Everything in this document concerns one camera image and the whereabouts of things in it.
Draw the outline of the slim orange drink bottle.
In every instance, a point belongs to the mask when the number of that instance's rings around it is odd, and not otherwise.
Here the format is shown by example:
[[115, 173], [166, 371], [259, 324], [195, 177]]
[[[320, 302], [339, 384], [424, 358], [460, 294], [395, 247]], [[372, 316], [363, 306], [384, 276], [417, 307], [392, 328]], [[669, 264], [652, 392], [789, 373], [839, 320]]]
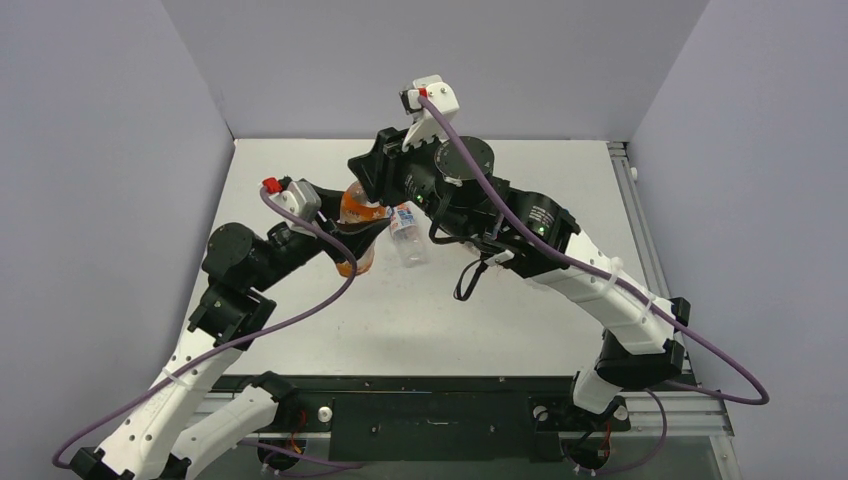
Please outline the slim orange drink bottle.
[[[381, 220], [388, 217], [387, 208], [368, 200], [364, 188], [354, 181], [345, 191], [340, 202], [340, 217], [342, 224], [357, 225], [368, 221]], [[375, 258], [375, 243], [357, 258], [356, 275], [365, 274], [370, 270]]]

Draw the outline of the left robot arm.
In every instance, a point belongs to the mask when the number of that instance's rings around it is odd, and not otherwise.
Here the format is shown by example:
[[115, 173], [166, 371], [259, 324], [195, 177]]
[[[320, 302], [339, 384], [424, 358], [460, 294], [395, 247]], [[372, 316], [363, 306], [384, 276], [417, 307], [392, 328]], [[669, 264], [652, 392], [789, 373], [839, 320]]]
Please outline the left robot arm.
[[119, 410], [116, 430], [73, 455], [78, 477], [194, 479], [244, 437], [297, 420], [296, 387], [270, 372], [202, 420], [193, 414], [251, 344], [273, 331], [270, 287], [320, 254], [355, 264], [389, 222], [342, 224], [341, 193], [305, 180], [270, 178], [259, 195], [281, 222], [265, 236], [239, 223], [213, 232], [202, 262], [208, 284], [174, 352], [150, 389]]

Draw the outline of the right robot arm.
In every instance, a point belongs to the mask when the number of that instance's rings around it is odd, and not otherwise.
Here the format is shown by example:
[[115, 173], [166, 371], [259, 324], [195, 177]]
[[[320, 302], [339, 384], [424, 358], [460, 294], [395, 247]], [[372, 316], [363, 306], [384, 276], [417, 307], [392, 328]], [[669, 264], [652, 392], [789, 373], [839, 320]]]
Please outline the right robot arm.
[[443, 231], [433, 242], [470, 244], [484, 267], [500, 265], [549, 288], [603, 326], [597, 359], [576, 374], [563, 402], [572, 424], [592, 425], [622, 390], [653, 387], [682, 373], [685, 348], [664, 318], [686, 325], [691, 307], [685, 299], [654, 296], [554, 199], [495, 176], [495, 152], [485, 141], [462, 139], [486, 178], [483, 186], [452, 141], [404, 148], [405, 137], [394, 128], [381, 130], [367, 153], [348, 161], [368, 200], [414, 204]]

